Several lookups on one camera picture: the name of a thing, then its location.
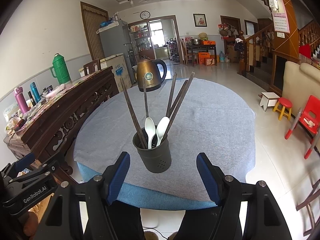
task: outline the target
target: thermos handle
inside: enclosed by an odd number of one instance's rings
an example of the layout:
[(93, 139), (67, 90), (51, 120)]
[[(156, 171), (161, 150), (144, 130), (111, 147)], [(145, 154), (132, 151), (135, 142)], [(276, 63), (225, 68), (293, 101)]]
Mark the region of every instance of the thermos handle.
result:
[(160, 64), (160, 65), (162, 65), (162, 67), (163, 67), (163, 76), (162, 76), (162, 78), (161, 78), (161, 84), (162, 84), (162, 83), (164, 82), (164, 79), (165, 79), (166, 75), (167, 75), (167, 65), (164, 63), (163, 60), (160, 60), (160, 59), (154, 59), (152, 62), (153, 62), (154, 64), (156, 64), (156, 66), (157, 66), (158, 64)]
[(54, 78), (57, 78), (57, 77), (53, 74), (52, 69), (53, 69), (53, 66), (50, 68), (50, 71), (51, 71), (52, 76), (53, 76)]

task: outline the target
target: red plastic chair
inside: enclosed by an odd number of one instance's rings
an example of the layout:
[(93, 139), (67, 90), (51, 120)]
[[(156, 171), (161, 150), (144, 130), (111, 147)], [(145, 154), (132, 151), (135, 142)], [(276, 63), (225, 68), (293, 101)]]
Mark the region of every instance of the red plastic chair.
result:
[[(315, 125), (313, 127), (310, 127), (306, 121), (312, 121)], [(307, 128), (307, 130), (314, 135), (313, 139), (311, 140), (311, 146), (307, 153), (304, 155), (304, 158), (307, 159), (311, 152), (312, 149), (315, 147), (319, 137), (320, 137), (320, 132), (319, 132), (319, 123), (320, 123), (320, 100), (316, 98), (315, 96), (311, 95), (308, 99), (308, 102), (306, 104), (306, 107), (304, 110), (302, 108), (299, 109), (298, 114), (296, 118), (294, 119), (293, 124), (291, 125), (290, 129), (287, 131), (286, 135), (284, 136), (285, 139), (288, 139), (290, 135), (292, 134), (292, 131), (294, 128), (296, 128), (298, 121)]]

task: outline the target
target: striped curtain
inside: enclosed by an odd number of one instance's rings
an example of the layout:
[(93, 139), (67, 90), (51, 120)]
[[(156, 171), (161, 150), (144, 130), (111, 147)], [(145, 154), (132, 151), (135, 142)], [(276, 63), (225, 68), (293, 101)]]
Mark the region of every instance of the striped curtain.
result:
[(100, 36), (96, 31), (100, 28), (100, 23), (108, 21), (108, 12), (81, 2), (81, 14), (84, 26), (85, 36), (92, 60), (105, 58)]

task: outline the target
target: refrigerator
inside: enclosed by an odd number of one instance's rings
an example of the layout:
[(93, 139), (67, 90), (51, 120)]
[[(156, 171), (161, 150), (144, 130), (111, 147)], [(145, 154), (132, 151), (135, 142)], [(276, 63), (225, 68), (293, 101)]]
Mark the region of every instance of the refrigerator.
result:
[(135, 83), (132, 67), (137, 64), (138, 50), (135, 41), (132, 40), (128, 23), (118, 20), (98, 31), (105, 57), (123, 53), (132, 84)]

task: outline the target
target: kettle base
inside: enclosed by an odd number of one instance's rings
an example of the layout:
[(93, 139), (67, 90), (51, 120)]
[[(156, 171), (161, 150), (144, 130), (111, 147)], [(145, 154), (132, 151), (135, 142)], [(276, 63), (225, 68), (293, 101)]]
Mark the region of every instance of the kettle base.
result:
[(147, 91), (147, 92), (150, 92), (150, 91), (153, 91), (153, 90), (157, 90), (157, 89), (160, 88), (160, 87), (161, 87), (161, 84), (156, 85), (156, 86), (154, 86), (154, 87), (146, 88), (146, 91)]

